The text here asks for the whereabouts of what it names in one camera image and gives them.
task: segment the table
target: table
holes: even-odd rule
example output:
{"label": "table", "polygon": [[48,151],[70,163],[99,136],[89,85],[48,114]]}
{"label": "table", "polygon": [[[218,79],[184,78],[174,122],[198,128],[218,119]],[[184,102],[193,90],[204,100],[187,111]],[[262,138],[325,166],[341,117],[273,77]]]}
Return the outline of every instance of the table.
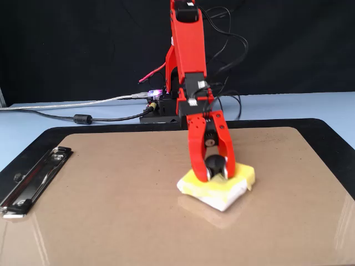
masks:
{"label": "table", "polygon": [[[72,116],[90,114],[97,118],[114,118],[138,114],[145,108],[145,100],[119,100],[84,108],[42,110],[47,114]],[[355,148],[355,92],[312,93],[242,96],[241,120],[317,118],[326,122]],[[15,104],[34,106],[64,103]],[[222,97],[226,120],[233,120],[238,112],[236,101]],[[110,124],[136,124],[139,119]],[[43,131],[52,127],[80,126],[72,121],[48,119],[21,112],[0,113],[0,170],[3,170]]]}

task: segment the yellow sponge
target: yellow sponge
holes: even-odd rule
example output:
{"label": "yellow sponge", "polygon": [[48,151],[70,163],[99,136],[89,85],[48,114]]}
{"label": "yellow sponge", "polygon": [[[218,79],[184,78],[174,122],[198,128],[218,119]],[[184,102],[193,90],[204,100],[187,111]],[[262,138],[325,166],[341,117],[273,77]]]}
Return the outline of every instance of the yellow sponge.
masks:
{"label": "yellow sponge", "polygon": [[228,180],[218,174],[209,182],[201,182],[191,169],[179,180],[177,188],[223,212],[255,183],[253,167],[236,163],[235,170],[234,177]]}

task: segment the wire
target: wire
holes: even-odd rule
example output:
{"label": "wire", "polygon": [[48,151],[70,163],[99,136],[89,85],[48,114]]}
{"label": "wire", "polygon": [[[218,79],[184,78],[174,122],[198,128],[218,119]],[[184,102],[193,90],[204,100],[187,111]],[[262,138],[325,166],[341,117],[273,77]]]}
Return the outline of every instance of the wire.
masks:
{"label": "wire", "polygon": [[102,122],[113,122],[113,121],[124,121],[124,120],[130,120],[134,118],[141,117],[143,115],[146,115],[150,112],[153,112],[156,108],[156,103],[151,103],[148,107],[147,110],[144,112],[137,114],[137,115],[132,115],[132,116],[127,116],[127,117],[120,117],[120,118],[92,118],[91,115],[74,115],[74,116],[58,116],[58,115],[49,115],[49,114],[44,114],[39,111],[35,110],[25,110],[25,109],[20,109],[20,110],[2,110],[2,112],[29,112],[31,114],[37,114],[40,116],[44,116],[47,118],[52,118],[52,119],[59,119],[59,120],[71,120],[74,121],[76,124],[86,124],[90,125],[93,121],[102,121]]}
{"label": "wire", "polygon": [[227,64],[225,66],[222,66],[219,70],[217,70],[217,72],[215,72],[213,74],[213,76],[211,77],[211,78],[213,78],[213,77],[217,76],[218,74],[220,74],[222,72],[225,72],[225,71],[228,71],[231,68],[235,67],[236,65],[240,64],[246,58],[246,55],[248,54],[249,45],[248,45],[248,41],[244,37],[242,37],[242,36],[240,36],[238,34],[235,34],[235,33],[225,32],[225,31],[221,30],[220,28],[218,28],[213,23],[213,21],[211,20],[210,16],[206,13],[206,11],[203,8],[201,8],[201,7],[199,7],[199,9],[203,13],[203,15],[207,18],[207,20],[209,21],[209,23],[211,24],[213,29],[215,29],[216,31],[218,31],[221,34],[224,34],[226,36],[232,36],[232,37],[238,39],[244,45],[244,53],[240,57],[238,57],[234,61],[232,61],[231,63],[229,63],[229,64]]}
{"label": "wire", "polygon": [[106,100],[99,101],[90,101],[88,103],[82,104],[59,104],[59,105],[43,105],[43,106],[21,106],[21,107],[3,107],[0,108],[0,111],[10,111],[10,110],[22,110],[22,109],[51,109],[51,108],[73,108],[73,107],[83,107],[93,104],[101,104],[107,103],[108,101],[114,100],[128,100],[128,99],[146,99],[148,97],[148,93],[136,93],[131,95],[114,97]]}
{"label": "wire", "polygon": [[[244,4],[245,4],[246,0],[242,0],[240,1],[240,3],[238,3],[235,8],[228,10],[230,13],[233,13],[234,11],[238,10],[239,8],[241,8]],[[227,12],[221,12],[219,14],[215,14],[213,16],[211,16],[211,18],[223,18],[225,15],[227,14]]]}
{"label": "wire", "polygon": [[134,118],[137,118],[137,117],[141,117],[141,116],[146,115],[146,114],[148,114],[148,113],[150,113],[152,111],[153,110],[148,109],[148,110],[142,112],[141,114],[128,116],[128,117],[121,117],[121,118],[93,118],[92,121],[101,121],[101,122],[124,121],[124,120],[130,120],[130,119],[134,119]]}
{"label": "wire", "polygon": [[227,76],[227,78],[225,79],[224,84],[223,84],[223,87],[222,87],[222,89],[218,92],[218,94],[217,94],[217,95],[220,95],[220,94],[221,94],[221,92],[223,91],[224,87],[225,87],[225,86],[226,86],[226,84],[227,84],[228,78],[229,78],[229,76]]}
{"label": "wire", "polygon": [[203,113],[204,113],[204,114],[208,114],[208,112],[211,112],[211,111],[212,111],[212,108],[214,107],[214,105],[215,105],[215,103],[216,103],[216,100],[218,100],[218,102],[219,102],[219,104],[220,104],[220,106],[221,106],[221,110],[223,111],[222,103],[221,103],[221,100],[220,100],[220,97],[221,97],[221,96],[229,96],[229,97],[232,97],[232,98],[234,98],[234,99],[238,102],[238,104],[239,104],[239,113],[238,113],[238,115],[237,115],[237,117],[236,117],[235,120],[239,120],[240,117],[241,117],[241,115],[242,115],[242,103],[241,103],[240,94],[239,94],[238,91],[236,91],[236,90],[229,90],[229,91],[227,91],[226,93],[224,93],[224,94],[222,94],[222,95],[219,95],[219,94],[218,94],[218,96],[216,96],[216,97],[214,98],[214,100],[210,103],[210,105],[207,107],[207,109],[206,109],[206,104],[205,104],[204,109],[203,109]]}
{"label": "wire", "polygon": [[[161,77],[163,78],[163,85],[162,85],[160,88],[155,88],[155,87],[153,87],[153,86],[150,84],[150,79],[151,79],[155,74],[160,74]],[[164,87],[165,87],[165,77],[164,77],[164,75],[162,74],[162,72],[155,72],[152,76],[150,76],[150,77],[148,78],[148,84],[149,84],[149,86],[150,86],[150,88],[151,88],[152,90],[163,90]]]}
{"label": "wire", "polygon": [[[130,119],[134,119],[137,117],[141,117],[143,115],[146,115],[150,112],[152,112],[153,110],[151,108],[149,108],[148,110],[142,112],[141,114],[137,114],[137,115],[133,115],[133,116],[128,116],[128,117],[120,117],[120,118],[91,118],[91,121],[102,121],[102,122],[114,122],[114,121],[124,121],[124,120],[130,120]],[[59,120],[71,120],[74,121],[74,117],[73,116],[58,116],[58,115],[49,115],[49,114],[44,114],[42,112],[39,111],[35,111],[35,110],[5,110],[4,112],[29,112],[31,114],[37,114],[40,116],[44,116],[47,118],[52,118],[52,119],[59,119]]]}
{"label": "wire", "polygon": [[58,115],[49,115],[49,114],[44,114],[39,111],[35,110],[25,110],[25,109],[19,109],[19,110],[1,110],[2,112],[30,112],[32,114],[37,114],[40,116],[48,117],[48,118],[53,118],[53,119],[59,119],[59,120],[73,120],[74,117],[72,116],[58,116]]}
{"label": "wire", "polygon": [[138,84],[145,82],[145,81],[147,80],[147,78],[149,78],[150,76],[153,76],[156,72],[158,72],[159,70],[161,70],[164,66],[165,66],[165,62],[164,62],[163,65],[161,65],[160,67],[154,69],[152,72],[150,72],[150,73],[149,73],[148,75],[146,75],[144,78],[140,79],[140,80],[138,81]]}
{"label": "wire", "polygon": [[[225,9],[225,10],[226,10],[227,14],[229,15],[228,33],[230,33],[230,32],[231,32],[231,24],[232,24],[231,13],[230,13],[229,10],[228,10],[227,8],[225,8],[225,7],[212,7],[212,8],[210,8],[210,9],[206,10],[206,12],[209,12],[209,11],[214,10],[214,9]],[[227,37],[226,42],[225,42],[224,46],[222,47],[222,49],[219,50],[210,60],[208,60],[207,63],[206,63],[206,65],[207,65],[209,62],[213,61],[216,57],[218,57],[218,56],[224,51],[224,49],[226,48],[226,46],[227,46],[227,44],[228,44],[228,40],[229,40],[229,36]]]}

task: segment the black backdrop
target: black backdrop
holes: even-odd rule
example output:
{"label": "black backdrop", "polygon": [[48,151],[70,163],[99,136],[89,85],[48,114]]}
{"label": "black backdrop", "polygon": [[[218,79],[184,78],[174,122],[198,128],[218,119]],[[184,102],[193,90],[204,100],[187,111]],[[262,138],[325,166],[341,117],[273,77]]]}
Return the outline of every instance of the black backdrop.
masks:
{"label": "black backdrop", "polygon": [[[197,0],[232,13],[249,42],[227,88],[242,94],[352,91],[355,1]],[[226,29],[227,19],[216,24]],[[137,81],[164,62],[169,0],[1,1],[0,88],[8,104],[94,100],[147,91]],[[206,54],[225,37],[205,22]],[[242,53],[235,40],[221,57]],[[207,69],[220,67],[215,62]],[[158,84],[158,77],[152,79]]]}

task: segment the screw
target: screw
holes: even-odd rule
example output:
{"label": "screw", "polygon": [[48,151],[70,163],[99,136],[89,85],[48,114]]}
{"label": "screw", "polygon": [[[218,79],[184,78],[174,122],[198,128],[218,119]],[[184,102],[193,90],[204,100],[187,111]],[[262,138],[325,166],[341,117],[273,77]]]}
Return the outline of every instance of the screw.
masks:
{"label": "screw", "polygon": [[59,161],[59,160],[63,159],[64,156],[61,155],[61,154],[55,154],[53,157],[54,157],[55,160]]}
{"label": "screw", "polygon": [[21,173],[17,173],[13,180],[16,182],[16,183],[19,183],[22,179],[24,178],[24,175],[22,175]]}
{"label": "screw", "polygon": [[16,203],[17,206],[22,206],[23,204],[24,204],[24,200],[21,200],[21,201]]}
{"label": "screw", "polygon": [[212,140],[212,139],[209,139],[209,140],[206,140],[205,141],[205,145],[207,146],[207,147],[212,147],[212,146],[214,146],[216,144],[216,141],[215,140]]}

